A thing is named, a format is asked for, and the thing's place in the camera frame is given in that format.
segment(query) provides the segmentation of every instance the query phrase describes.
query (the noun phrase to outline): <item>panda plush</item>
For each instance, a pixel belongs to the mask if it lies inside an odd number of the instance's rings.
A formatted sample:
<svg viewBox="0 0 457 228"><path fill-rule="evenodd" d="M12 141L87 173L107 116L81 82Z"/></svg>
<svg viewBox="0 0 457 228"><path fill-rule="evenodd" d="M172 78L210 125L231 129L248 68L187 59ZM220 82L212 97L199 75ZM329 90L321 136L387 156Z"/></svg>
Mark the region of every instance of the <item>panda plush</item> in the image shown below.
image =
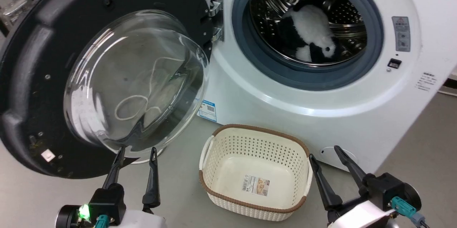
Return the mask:
<svg viewBox="0 0 457 228"><path fill-rule="evenodd" d="M300 2L291 7L282 16L278 32L299 60L328 63L341 55L341 46L328 26L327 15L314 5Z"/></svg>

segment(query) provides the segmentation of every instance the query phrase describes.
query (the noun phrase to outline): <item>door hinge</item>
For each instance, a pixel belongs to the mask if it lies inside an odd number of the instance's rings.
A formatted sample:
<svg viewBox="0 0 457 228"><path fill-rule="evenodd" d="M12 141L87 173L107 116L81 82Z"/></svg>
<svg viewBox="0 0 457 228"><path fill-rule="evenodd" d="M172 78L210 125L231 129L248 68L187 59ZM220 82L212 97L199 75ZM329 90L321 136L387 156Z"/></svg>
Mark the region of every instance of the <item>door hinge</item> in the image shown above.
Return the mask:
<svg viewBox="0 0 457 228"><path fill-rule="evenodd" d="M13 29L14 23L18 20L21 14L30 10L32 0L13 0L5 8L0 9L0 19L2 20L8 31Z"/></svg>
<svg viewBox="0 0 457 228"><path fill-rule="evenodd" d="M224 41L224 0L211 0L209 6L209 17L213 24L211 41Z"/></svg>

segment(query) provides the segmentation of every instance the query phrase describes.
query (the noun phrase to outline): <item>laundry basket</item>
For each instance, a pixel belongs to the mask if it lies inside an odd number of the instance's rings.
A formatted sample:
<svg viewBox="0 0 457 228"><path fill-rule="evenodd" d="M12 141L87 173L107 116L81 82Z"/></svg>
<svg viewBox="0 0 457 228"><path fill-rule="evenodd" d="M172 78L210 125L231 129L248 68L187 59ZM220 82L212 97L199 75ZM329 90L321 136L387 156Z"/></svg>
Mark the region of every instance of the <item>laundry basket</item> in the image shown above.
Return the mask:
<svg viewBox="0 0 457 228"><path fill-rule="evenodd" d="M258 127L217 129L200 157L200 182L212 202L249 217L282 221L303 205L313 171L297 138Z"/></svg>

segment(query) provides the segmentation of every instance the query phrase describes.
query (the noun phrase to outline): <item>sticker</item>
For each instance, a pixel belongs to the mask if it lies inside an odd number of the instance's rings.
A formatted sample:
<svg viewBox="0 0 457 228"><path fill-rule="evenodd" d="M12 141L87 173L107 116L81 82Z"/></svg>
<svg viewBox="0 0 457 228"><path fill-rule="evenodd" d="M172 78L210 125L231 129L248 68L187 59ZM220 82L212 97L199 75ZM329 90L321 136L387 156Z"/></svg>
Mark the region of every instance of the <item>sticker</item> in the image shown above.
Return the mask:
<svg viewBox="0 0 457 228"><path fill-rule="evenodd" d="M432 86L436 84L437 80L431 73L424 72L416 83L416 88L423 91L430 91Z"/></svg>
<svg viewBox="0 0 457 228"><path fill-rule="evenodd" d="M245 175L243 187L241 189L252 194L267 196L268 187L270 187L269 180L252 175Z"/></svg>
<svg viewBox="0 0 457 228"><path fill-rule="evenodd" d="M205 119L211 120L213 122L217 122L216 118L216 104L211 103L210 101L204 100L201 103L199 112L197 113L198 116L203 117Z"/></svg>
<svg viewBox="0 0 457 228"><path fill-rule="evenodd" d="M411 50L410 22L406 16L392 16L395 31L395 50L409 52Z"/></svg>
<svg viewBox="0 0 457 228"><path fill-rule="evenodd" d="M41 153L41 156L44 158L44 160L46 160L46 162L49 163L49 161L53 160L56 156L54 155L54 153L52 153L51 150L47 149L47 150L44 150L43 153Z"/></svg>

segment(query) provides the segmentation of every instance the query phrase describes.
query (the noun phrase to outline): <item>front-loading washing machine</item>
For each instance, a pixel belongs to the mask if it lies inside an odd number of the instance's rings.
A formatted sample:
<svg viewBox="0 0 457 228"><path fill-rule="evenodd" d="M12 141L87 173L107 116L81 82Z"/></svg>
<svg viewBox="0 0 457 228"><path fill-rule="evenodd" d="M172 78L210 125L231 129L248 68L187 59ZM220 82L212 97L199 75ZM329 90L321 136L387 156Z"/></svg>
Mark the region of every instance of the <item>front-loading washing machine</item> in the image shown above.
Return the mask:
<svg viewBox="0 0 457 228"><path fill-rule="evenodd" d="M457 64L452 0L26 1L2 16L0 136L60 177L106 174L121 145L147 160L196 114L296 136L341 168L340 145L372 172ZM278 28L301 3L338 56L288 47Z"/></svg>

